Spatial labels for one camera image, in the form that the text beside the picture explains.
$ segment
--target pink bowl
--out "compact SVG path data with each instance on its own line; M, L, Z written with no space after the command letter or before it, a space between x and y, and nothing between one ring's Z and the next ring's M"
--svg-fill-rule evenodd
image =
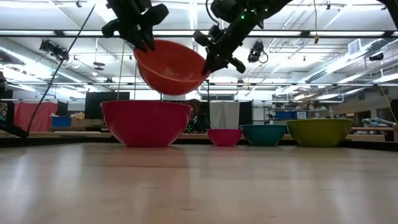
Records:
M242 137L241 129L208 129L207 134L216 146L232 147Z
M107 101L106 125L127 147L166 147L184 132L192 107L161 101Z

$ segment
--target wire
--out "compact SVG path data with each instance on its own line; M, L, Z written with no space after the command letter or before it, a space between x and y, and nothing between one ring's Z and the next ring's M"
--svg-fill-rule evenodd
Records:
M391 101L388 99L388 97L384 93L383 86L380 86L380 89L381 89L381 92L383 93L383 96L385 97L385 99L386 99L386 101L388 103L388 107L390 108L390 111L391 111L392 117L394 118L394 121L396 122L396 124L398 124L397 118L396 118L396 116L395 116L395 114L394 114L394 112L392 110L392 107L391 107Z
M214 21L214 22L217 24L217 26L220 26L220 23L219 23L215 18L213 18L213 16L210 14L208 2L209 2L209 0L206 0L206 3L205 3L205 5L206 5L206 12L207 12L207 14L209 15L210 19L211 19L212 21Z
M86 20L85 20L85 22L84 22L83 25L81 26L81 28L80 28L80 30L79 30L79 33L77 33L75 39L73 40L72 44L70 45L70 47L69 47L69 49L68 49L68 51L67 51L67 53L66 53L65 55L68 55L68 54L69 54L69 51L70 51L70 50L72 49L72 47L75 45L75 42L76 42L77 38L79 38L79 36L80 36L82 30L84 29L84 27L85 27L85 25L86 25L88 19L90 18L91 14L93 13L94 8L95 8L96 5L97 5L97 3L95 2L93 8L91 9L90 13L88 14L88 16L87 16L87 18L86 18ZM54 73L53 73L53 75L52 75L52 78L51 78L51 80L50 80L50 83L49 83L47 89L44 91L44 94L43 94L42 98L40 99L39 103L38 103L37 106L36 106L35 111L34 111L33 114L32 114L32 117L30 118L29 125L28 125L27 130L26 130L28 136L29 136L30 128L32 127L33 120L34 120L34 118L35 118L35 116L36 116L36 114L37 114L37 111L39 110L39 107L40 107L40 105L42 104L42 102L43 102L45 96L46 96L47 93L49 92L49 90L50 90L50 88L51 88L51 85L52 85L52 83L54 82L55 76L57 75L58 71L60 70L60 68L61 68L62 63L63 63L64 60L65 60L65 57L63 57L63 58L61 59L60 63L58 64L58 67L55 69L55 71L54 71Z
M44 58L44 56L46 56L48 53L43 54L43 56L41 56L39 59L37 59L37 61L35 61L35 63L39 62L42 58Z
M315 8L315 37L314 37L314 43L317 44L319 41L319 36L318 36L318 9L317 9L317 3L315 0L313 0L313 7Z
M262 61L260 61L260 59L258 60L258 62L260 62L260 63L267 63L268 62L268 59L269 59L269 57L268 57L268 54L267 53L265 53L265 52L262 52L264 55L266 55L267 56L267 60L265 61L265 62L262 62Z
M122 81L123 58L124 58L124 43L125 43L125 42L123 41L122 61L120 62L120 74L119 74L118 97L116 98L116 100L119 100L120 82Z

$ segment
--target mixing bowl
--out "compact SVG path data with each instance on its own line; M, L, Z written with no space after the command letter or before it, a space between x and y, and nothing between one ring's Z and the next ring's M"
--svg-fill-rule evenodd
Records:
M241 129L208 129L207 134L216 146L232 147L242 137Z
M243 135L252 146L275 146L285 136L285 125L242 125Z
M196 51L168 40L155 40L154 51L135 49L139 72L153 89L182 95L196 89L209 76L201 71L205 59Z
M161 101L101 103L106 125L127 147L165 147L185 130L192 107Z
M302 146L335 147L347 137L350 119L300 119L288 121L292 137Z

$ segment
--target air vent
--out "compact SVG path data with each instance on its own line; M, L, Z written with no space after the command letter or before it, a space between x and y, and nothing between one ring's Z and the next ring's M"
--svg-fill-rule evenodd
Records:
M354 42L348 44L348 53L353 55L361 50L361 39L357 39Z

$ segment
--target table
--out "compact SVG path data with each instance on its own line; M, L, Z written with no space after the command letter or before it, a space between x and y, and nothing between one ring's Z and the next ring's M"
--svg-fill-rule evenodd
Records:
M62 137L88 137L88 138L110 138L113 135L111 133L100 133L95 131L57 131L57 132L42 132L42 133L31 133L32 138L62 138ZM1 137L13 137L13 135L0 132ZM207 134L182 134L179 139L209 139ZM384 142L385 138L382 134L349 134L347 139L354 141L377 141ZM285 134L283 140L293 140L291 135Z
M0 152L0 223L390 224L398 154L69 144Z

